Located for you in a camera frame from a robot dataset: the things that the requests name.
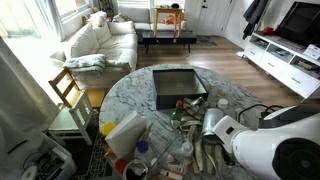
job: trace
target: doorway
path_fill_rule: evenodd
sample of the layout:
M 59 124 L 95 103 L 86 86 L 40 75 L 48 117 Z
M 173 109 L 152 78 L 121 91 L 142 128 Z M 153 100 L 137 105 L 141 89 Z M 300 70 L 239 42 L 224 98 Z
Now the doorway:
M 201 0 L 197 35 L 220 36 L 227 25 L 232 0 Z

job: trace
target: white sofa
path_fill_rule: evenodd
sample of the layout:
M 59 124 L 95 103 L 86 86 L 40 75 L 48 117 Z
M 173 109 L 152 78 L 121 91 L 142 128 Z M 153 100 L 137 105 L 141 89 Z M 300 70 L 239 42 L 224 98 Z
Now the white sofa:
M 154 9 L 148 8 L 130 8 L 130 7 L 118 7 L 118 13 L 126 15 L 134 22 L 136 33 L 138 35 L 138 41 L 142 42 L 143 31 L 153 30 L 154 23 Z M 174 30 L 173 24 L 163 24 L 161 21 L 167 16 L 167 14 L 160 13 L 158 17 L 157 29 L 162 30 Z M 186 30 L 187 21 L 181 22 L 181 29 Z
M 50 58 L 56 66 L 64 65 L 66 59 L 90 54 L 104 54 L 103 73 L 72 73 L 80 89 L 110 89 L 122 77 L 136 69 L 138 38 L 132 21 L 124 23 L 106 22 L 103 27 L 83 26 L 65 40 L 61 49 Z

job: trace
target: wooden chair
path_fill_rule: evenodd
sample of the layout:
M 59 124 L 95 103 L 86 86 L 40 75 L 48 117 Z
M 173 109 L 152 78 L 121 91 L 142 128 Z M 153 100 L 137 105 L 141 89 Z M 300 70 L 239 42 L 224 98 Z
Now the wooden chair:
M 83 90 L 71 108 L 65 107 L 60 111 L 49 127 L 48 132 L 56 142 L 63 146 L 65 146 L 64 139 L 78 138 L 83 138 L 87 145 L 90 146 L 92 141 L 86 128 L 92 118 L 96 117 L 86 91 Z
M 81 94 L 81 90 L 73 79 L 70 71 L 65 67 L 58 76 L 49 81 L 49 84 L 58 94 L 64 105 L 69 108 L 74 105 L 75 101 Z M 86 92 L 92 108 L 100 110 L 101 104 L 106 95 L 106 89 L 86 89 Z

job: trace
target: white cabinet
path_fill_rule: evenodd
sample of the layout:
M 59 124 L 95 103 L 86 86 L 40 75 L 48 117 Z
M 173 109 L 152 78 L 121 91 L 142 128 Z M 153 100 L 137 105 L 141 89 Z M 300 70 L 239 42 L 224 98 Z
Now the white cabinet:
M 303 98 L 320 98 L 320 61 L 287 42 L 254 32 L 244 55 Z M 302 67 L 303 63 L 312 69 Z

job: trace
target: round marble table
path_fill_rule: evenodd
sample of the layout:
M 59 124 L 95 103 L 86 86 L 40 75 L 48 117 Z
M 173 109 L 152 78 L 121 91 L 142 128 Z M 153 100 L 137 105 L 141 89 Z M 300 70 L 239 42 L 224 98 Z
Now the round marble table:
M 207 102 L 210 106 L 215 107 L 220 98 L 228 100 L 229 104 L 224 112 L 233 118 L 236 116 L 236 108 L 244 109 L 259 103 L 258 99 L 247 89 L 211 70 L 190 65 L 154 65 L 130 73 L 110 89 L 100 110 L 100 126 L 108 121 L 114 121 L 118 124 L 133 111 L 137 111 L 148 120 L 161 118 L 162 120 L 166 119 L 169 123 L 173 109 L 157 111 L 156 94 L 153 90 L 152 70 L 161 69 L 194 69 L 209 91 Z M 254 108 L 243 113 L 242 123 L 249 128 L 257 128 L 260 112 L 260 110 Z M 240 175 L 237 173 L 244 171 L 240 167 L 233 168 L 236 176 Z M 247 176 L 247 173 L 245 174 L 241 176 L 245 179 L 252 179 L 252 177 Z

